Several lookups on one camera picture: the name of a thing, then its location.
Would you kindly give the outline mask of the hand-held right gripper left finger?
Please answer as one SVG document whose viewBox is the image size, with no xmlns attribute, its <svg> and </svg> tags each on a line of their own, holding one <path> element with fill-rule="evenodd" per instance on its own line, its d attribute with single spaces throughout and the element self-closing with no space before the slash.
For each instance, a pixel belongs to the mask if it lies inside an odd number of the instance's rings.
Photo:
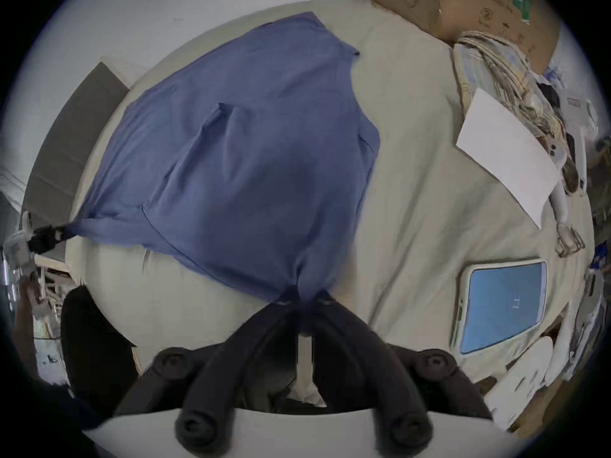
<svg viewBox="0 0 611 458">
<path fill-rule="evenodd" d="M 174 424 L 179 444 L 187 451 L 219 450 L 251 359 L 298 309 L 297 297 L 279 298 L 221 344 L 161 350 L 120 401 L 115 417 L 167 410 L 168 403 L 180 401 Z"/>
</svg>

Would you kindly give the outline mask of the person's left hand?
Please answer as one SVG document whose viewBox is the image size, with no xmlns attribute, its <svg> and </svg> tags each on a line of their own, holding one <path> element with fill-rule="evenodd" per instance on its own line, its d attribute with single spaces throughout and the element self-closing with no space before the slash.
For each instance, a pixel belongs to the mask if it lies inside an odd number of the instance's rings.
<svg viewBox="0 0 611 458">
<path fill-rule="evenodd" d="M 30 277 L 22 276 L 18 282 L 19 300 L 15 323 L 12 330 L 12 339 L 21 352 L 34 346 L 34 315 L 32 301 L 35 304 L 40 299 L 40 284 Z"/>
</svg>

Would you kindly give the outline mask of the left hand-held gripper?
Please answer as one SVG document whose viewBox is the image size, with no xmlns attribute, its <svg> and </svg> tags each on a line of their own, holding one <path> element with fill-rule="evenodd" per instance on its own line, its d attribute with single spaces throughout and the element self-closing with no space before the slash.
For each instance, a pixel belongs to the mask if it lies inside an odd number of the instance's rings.
<svg viewBox="0 0 611 458">
<path fill-rule="evenodd" d="M 2 285 L 9 300 L 19 300 L 19 280 L 26 277 L 37 281 L 33 252 L 49 252 L 65 241 L 65 227 L 42 226 L 33 230 L 30 214 L 21 215 L 21 229 L 11 234 L 2 248 Z"/>
</svg>

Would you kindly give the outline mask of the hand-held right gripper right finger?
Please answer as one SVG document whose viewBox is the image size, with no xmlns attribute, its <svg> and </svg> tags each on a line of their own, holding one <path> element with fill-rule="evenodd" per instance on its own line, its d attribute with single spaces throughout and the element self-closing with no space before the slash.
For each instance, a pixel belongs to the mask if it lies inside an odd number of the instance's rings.
<svg viewBox="0 0 611 458">
<path fill-rule="evenodd" d="M 313 306 L 317 331 L 331 337 L 362 373 L 387 451 L 419 453 L 429 445 L 429 404 L 433 412 L 493 420 L 478 386 L 450 353 L 387 344 L 328 293 L 317 294 Z"/>
</svg>

